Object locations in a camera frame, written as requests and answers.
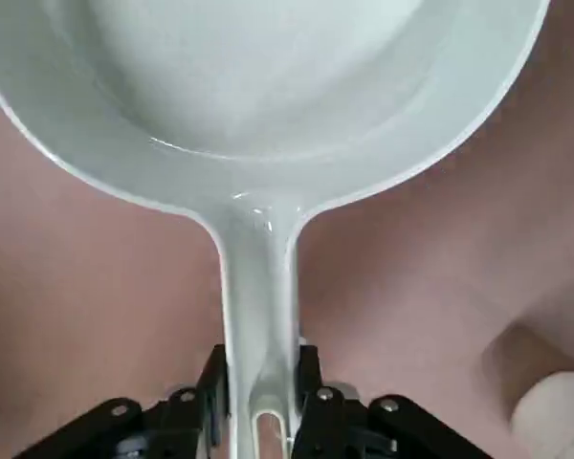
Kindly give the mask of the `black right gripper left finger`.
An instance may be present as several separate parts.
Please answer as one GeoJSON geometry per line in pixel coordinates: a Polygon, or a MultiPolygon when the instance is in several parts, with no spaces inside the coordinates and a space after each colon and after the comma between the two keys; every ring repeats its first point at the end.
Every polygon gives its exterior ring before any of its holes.
{"type": "Polygon", "coordinates": [[[150,408],[109,399],[19,452],[35,458],[210,458],[229,414],[225,346],[213,347],[193,386],[150,408]]]}

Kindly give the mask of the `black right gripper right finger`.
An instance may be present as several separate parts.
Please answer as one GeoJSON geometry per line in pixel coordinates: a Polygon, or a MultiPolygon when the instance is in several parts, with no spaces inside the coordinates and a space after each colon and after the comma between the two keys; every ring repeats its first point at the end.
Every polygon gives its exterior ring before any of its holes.
{"type": "Polygon", "coordinates": [[[293,458],[486,459],[488,453],[413,400],[387,394],[364,405],[324,383],[318,348],[302,345],[300,425],[293,458]]]}

